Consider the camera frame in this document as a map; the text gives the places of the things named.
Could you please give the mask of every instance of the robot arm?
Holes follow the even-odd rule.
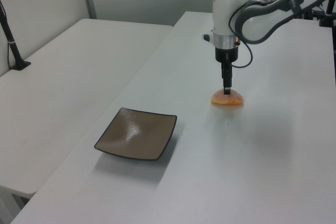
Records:
[[[203,39],[216,48],[216,60],[222,64],[224,94],[230,94],[232,62],[238,58],[239,40],[262,43],[281,25],[323,1],[213,0],[214,28],[211,34],[203,35]]]
[[[325,0],[277,0],[267,6],[243,9],[234,23],[238,37],[250,44],[264,42],[281,25],[304,14]]]

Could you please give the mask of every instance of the black stand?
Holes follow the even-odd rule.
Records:
[[[0,23],[6,35],[9,46],[11,47],[11,50],[13,52],[14,58],[15,58],[15,66],[13,66],[12,69],[23,70],[24,68],[30,65],[30,62],[24,61],[21,58],[21,55],[19,53],[19,50],[17,49],[15,40],[13,38],[11,29],[9,28],[6,15],[4,13],[4,10],[1,7],[0,7]]]
[[[326,15],[320,20],[320,26],[333,27],[334,17],[332,16],[332,10],[334,9],[335,0],[329,0]]]

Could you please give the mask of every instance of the table surface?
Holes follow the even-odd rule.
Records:
[[[0,78],[0,186],[30,198],[171,26],[83,19]]]
[[[235,69],[244,106],[222,87],[211,14],[185,13],[14,219],[19,223],[333,223],[336,91],[331,30],[292,20]],[[237,65],[248,61],[240,46]],[[93,148],[121,107],[176,114],[162,157]]]

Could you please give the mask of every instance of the orange object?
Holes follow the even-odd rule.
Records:
[[[211,102],[219,105],[242,105],[244,98],[235,90],[231,89],[231,94],[224,94],[224,89],[221,89],[213,94]]]

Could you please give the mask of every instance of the brown plate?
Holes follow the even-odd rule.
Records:
[[[121,108],[95,149],[115,156],[157,160],[166,148],[177,116]]]

